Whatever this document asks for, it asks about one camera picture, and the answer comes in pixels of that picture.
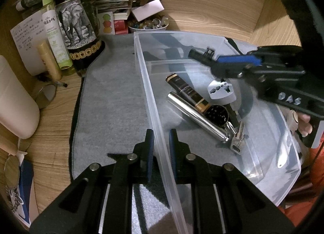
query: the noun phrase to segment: human hand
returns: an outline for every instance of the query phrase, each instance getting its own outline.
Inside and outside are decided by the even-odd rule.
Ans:
[[[297,113],[298,115],[298,131],[303,137],[306,137],[313,130],[312,125],[309,123],[310,116],[304,113]]]

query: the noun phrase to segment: beige container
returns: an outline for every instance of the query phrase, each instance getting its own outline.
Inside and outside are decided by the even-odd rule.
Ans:
[[[27,139],[35,132],[38,122],[36,102],[0,55],[0,123],[19,138]]]

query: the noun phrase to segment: gray felt mat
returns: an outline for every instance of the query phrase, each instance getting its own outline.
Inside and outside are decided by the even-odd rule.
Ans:
[[[104,41],[105,50],[88,68],[81,91],[71,149],[73,178],[91,163],[114,163],[107,154],[131,153],[149,128],[133,34]],[[133,234],[177,233],[156,164],[150,186],[134,186],[132,202]]]

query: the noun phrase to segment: metal rod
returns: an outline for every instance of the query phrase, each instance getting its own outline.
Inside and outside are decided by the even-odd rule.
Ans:
[[[215,124],[209,121],[203,114],[197,111],[193,106],[191,106],[176,93],[170,92],[166,99],[195,123],[199,124],[203,129],[209,132],[212,136],[221,140],[221,142],[225,143],[229,140],[229,135],[225,130],[217,127]]]

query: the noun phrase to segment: blue strip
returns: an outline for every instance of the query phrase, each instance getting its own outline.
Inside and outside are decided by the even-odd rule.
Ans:
[[[237,56],[220,56],[217,59],[219,63],[247,63],[254,66],[260,66],[262,61],[253,55],[237,55]]]

